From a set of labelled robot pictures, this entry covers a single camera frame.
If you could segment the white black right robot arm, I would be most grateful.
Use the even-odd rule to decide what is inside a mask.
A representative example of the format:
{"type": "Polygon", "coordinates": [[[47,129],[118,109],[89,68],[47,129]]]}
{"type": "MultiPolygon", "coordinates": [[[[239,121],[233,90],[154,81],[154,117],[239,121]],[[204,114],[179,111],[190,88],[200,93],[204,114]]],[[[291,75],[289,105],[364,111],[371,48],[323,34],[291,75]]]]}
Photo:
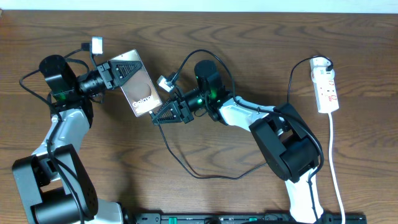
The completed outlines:
{"type": "Polygon", "coordinates": [[[290,200],[290,214],[296,222],[319,223],[323,209],[313,178],[323,167],[324,155],[318,139],[290,103],[262,106],[227,90],[212,60],[195,65],[198,86],[184,93],[177,90],[152,122],[189,123],[204,109],[215,121],[249,131],[266,164],[285,182],[290,200]]]}

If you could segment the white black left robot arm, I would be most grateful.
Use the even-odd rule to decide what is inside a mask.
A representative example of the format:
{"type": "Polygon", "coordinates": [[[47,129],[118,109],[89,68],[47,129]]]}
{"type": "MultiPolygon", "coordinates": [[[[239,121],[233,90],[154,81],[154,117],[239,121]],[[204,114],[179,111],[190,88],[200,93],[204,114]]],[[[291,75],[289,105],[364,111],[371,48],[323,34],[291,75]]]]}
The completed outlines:
{"type": "Polygon", "coordinates": [[[44,99],[52,125],[41,145],[16,160],[12,173],[29,223],[136,223],[135,215],[119,202],[98,198],[78,156],[93,122],[92,99],[123,86],[144,68],[132,50],[97,65],[82,76],[70,67],[73,60],[50,55],[38,71],[51,92],[44,99]]]}

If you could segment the Galaxy S25 Ultra smartphone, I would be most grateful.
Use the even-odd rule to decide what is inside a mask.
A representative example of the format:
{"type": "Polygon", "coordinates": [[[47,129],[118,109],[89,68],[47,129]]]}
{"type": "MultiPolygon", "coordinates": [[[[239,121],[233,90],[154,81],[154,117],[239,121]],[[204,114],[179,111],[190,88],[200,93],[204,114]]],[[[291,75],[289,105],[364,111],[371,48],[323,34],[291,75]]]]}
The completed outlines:
{"type": "Polygon", "coordinates": [[[142,68],[120,86],[133,113],[140,117],[162,105],[162,100],[136,49],[112,58],[120,61],[141,61],[142,68]]]}

